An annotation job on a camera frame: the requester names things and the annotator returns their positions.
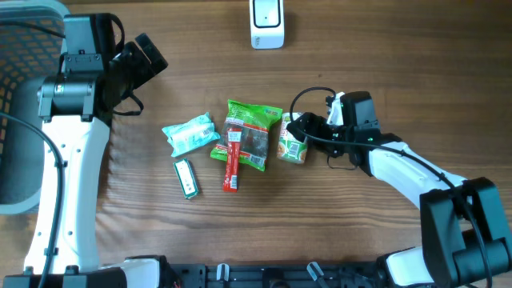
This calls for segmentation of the instant noodle cup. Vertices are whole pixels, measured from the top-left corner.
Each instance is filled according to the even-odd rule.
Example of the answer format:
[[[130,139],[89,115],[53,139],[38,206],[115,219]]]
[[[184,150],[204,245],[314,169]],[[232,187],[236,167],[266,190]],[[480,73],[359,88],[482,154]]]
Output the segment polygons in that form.
[[[291,123],[290,113],[282,115],[280,135],[277,147],[277,158],[286,162],[303,164],[306,160],[308,145],[297,140],[287,126]]]

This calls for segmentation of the green snack bag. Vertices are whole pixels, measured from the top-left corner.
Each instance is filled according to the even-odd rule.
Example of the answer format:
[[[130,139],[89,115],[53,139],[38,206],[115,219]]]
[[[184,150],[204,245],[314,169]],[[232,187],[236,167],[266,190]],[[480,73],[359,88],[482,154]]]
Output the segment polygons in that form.
[[[272,125],[281,119],[282,109],[231,99],[227,105],[228,113],[220,133],[221,138],[212,149],[210,156],[225,162],[227,160],[228,130],[241,129],[239,162],[264,172],[269,149],[269,131]]]

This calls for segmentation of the light blue tissue pack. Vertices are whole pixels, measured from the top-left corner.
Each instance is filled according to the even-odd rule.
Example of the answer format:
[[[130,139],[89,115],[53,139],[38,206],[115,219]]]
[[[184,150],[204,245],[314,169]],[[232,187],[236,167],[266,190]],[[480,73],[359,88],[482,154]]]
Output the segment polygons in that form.
[[[163,127],[162,132],[167,136],[168,143],[173,147],[171,154],[173,158],[187,154],[221,138],[215,130],[209,112],[182,124]]]

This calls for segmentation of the red stick packet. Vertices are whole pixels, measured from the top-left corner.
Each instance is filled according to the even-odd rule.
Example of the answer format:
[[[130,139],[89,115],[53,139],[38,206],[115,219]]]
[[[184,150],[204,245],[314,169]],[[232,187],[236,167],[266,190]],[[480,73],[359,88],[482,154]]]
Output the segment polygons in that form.
[[[242,129],[229,128],[227,131],[227,140],[226,173],[222,189],[224,192],[236,193],[238,190],[238,160],[242,140]]]

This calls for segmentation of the green white gum box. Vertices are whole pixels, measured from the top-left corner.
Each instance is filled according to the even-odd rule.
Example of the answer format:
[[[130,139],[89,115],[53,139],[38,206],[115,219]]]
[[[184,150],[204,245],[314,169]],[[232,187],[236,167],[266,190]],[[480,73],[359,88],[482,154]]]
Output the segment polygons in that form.
[[[192,199],[199,194],[198,184],[192,166],[186,158],[175,162],[174,169],[178,176],[185,199]]]

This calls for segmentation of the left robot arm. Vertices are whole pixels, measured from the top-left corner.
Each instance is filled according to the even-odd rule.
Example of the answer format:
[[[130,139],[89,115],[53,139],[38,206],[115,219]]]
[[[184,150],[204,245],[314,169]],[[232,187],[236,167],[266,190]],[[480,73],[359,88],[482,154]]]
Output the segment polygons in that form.
[[[66,51],[38,90],[36,134],[45,143],[38,218],[21,274],[6,287],[173,287],[165,257],[100,266],[95,236],[99,175],[117,106],[163,71],[147,35],[125,40],[113,14],[64,17]]]

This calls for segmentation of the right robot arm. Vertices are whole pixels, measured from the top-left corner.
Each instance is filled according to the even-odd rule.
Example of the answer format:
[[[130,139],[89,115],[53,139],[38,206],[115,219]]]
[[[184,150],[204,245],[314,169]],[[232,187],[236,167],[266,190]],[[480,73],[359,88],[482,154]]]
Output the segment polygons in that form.
[[[328,89],[328,115],[290,112],[287,130],[328,158],[348,155],[354,168],[383,181],[420,212],[420,246],[381,256],[376,287],[472,287],[511,270],[511,231],[498,188],[467,179],[417,155],[397,135],[381,132],[367,91]]]

